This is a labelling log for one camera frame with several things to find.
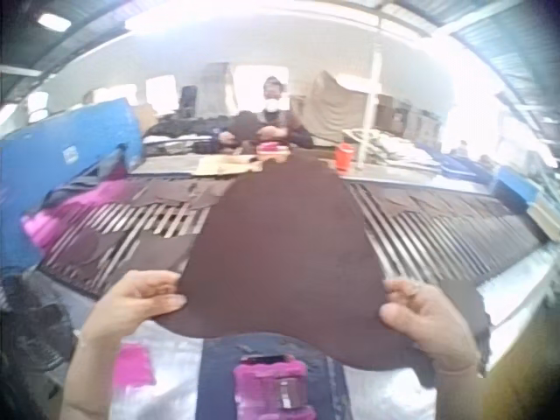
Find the wrist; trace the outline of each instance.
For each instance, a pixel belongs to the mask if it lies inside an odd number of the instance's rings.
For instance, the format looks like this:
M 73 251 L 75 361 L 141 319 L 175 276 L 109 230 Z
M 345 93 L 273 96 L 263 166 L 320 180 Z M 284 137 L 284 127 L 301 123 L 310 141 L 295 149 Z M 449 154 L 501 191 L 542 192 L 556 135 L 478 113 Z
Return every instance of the wrist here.
M 118 334 L 99 334 L 84 327 L 80 331 L 80 336 L 78 337 L 78 347 L 103 349 L 107 351 L 117 350 L 121 345 L 122 339 L 123 337 Z
M 471 371 L 478 372 L 480 354 L 472 352 L 463 354 L 459 357 L 442 357 L 433 361 L 433 366 L 437 373 L 442 375 L 462 375 Z

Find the sleeve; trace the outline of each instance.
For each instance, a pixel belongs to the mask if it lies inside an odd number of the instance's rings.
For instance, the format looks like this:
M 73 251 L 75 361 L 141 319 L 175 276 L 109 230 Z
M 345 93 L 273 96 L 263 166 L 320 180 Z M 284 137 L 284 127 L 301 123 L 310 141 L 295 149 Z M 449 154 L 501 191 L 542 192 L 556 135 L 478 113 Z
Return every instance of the sleeve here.
M 309 131 L 299 121 L 299 118 L 290 111 L 288 114 L 288 141 L 304 149 L 313 148 L 313 139 Z

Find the blue machine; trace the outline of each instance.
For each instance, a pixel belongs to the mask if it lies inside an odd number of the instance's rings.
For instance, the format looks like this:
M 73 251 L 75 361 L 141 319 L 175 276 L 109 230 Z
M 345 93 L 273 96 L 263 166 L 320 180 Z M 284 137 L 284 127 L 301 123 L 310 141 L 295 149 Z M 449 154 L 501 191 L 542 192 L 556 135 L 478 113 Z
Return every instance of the blue machine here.
M 126 146 L 127 166 L 138 165 L 142 134 L 124 99 L 55 115 L 0 141 L 0 267 L 40 261 L 21 227 L 22 215 L 119 144 Z

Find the white wall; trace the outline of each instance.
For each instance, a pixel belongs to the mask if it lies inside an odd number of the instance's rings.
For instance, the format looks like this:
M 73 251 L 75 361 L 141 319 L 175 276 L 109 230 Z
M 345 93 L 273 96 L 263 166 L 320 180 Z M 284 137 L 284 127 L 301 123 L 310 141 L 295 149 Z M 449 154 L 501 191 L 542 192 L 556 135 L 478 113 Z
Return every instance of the white wall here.
M 453 103 L 450 75 L 393 38 L 383 37 L 382 48 L 383 93 L 445 116 Z M 123 83 L 137 84 L 143 101 L 150 77 L 174 74 L 180 88 L 196 84 L 205 64 L 229 62 L 287 66 L 290 92 L 305 94 L 322 70 L 368 77 L 371 57 L 369 31 L 304 17 L 237 17 L 118 39 L 70 63 L 43 90 L 51 111 L 81 102 L 90 89 Z

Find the factory floor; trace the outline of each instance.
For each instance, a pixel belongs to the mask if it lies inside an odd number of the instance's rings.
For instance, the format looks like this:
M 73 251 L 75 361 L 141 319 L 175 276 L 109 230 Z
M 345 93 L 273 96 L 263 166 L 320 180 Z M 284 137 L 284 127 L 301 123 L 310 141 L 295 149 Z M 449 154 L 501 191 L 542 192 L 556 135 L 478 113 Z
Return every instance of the factory floor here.
M 486 378 L 484 419 L 554 418 L 543 411 L 560 389 L 559 350 L 560 302 L 544 304 Z

